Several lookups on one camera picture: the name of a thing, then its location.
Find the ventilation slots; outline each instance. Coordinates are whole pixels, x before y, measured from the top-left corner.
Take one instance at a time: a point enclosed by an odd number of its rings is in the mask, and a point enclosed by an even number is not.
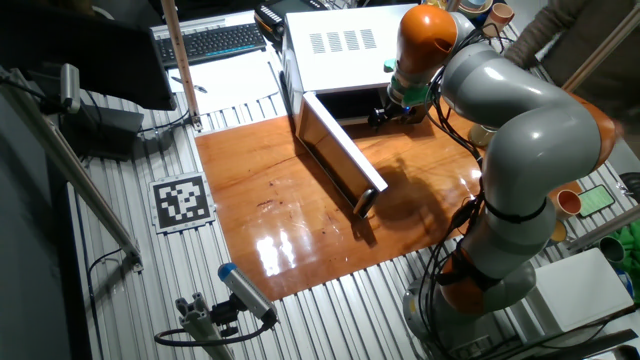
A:
[[[331,52],[342,51],[342,43],[340,42],[340,35],[338,35],[337,32],[327,33],[327,38],[329,39],[329,47],[331,48]]]
[[[321,34],[309,34],[309,38],[311,38],[311,47],[313,48],[314,54],[322,54],[326,52],[324,49],[324,41],[322,41]]]
[[[360,30],[360,35],[362,35],[362,42],[364,43],[365,49],[376,48],[376,41],[373,39],[373,32],[371,29]]]
[[[356,37],[356,32],[353,30],[344,32],[344,39],[347,41],[347,49],[360,50],[360,45],[358,45],[358,38]]]

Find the phone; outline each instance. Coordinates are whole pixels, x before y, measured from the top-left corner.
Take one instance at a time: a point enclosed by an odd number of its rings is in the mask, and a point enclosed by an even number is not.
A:
[[[604,185],[598,185],[578,195],[582,201],[580,216],[587,217],[602,209],[608,208],[616,201]]]

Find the wooden table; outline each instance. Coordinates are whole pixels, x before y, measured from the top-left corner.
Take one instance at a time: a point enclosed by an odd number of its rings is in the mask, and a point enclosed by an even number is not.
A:
[[[286,117],[196,138],[231,259],[272,300],[434,244],[478,193],[473,157],[428,121],[346,130],[389,185],[366,220]]]

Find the open drawer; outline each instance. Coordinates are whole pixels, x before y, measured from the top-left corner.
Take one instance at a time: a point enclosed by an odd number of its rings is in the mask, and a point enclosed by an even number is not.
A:
[[[312,92],[296,114],[296,136],[364,218],[387,183]]]

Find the keyboard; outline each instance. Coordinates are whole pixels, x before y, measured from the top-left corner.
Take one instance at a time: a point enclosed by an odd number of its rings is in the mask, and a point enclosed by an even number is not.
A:
[[[267,46],[255,23],[201,31],[182,35],[182,38],[191,65],[261,50]],[[156,42],[162,65],[165,68],[177,67],[171,39],[160,39]]]

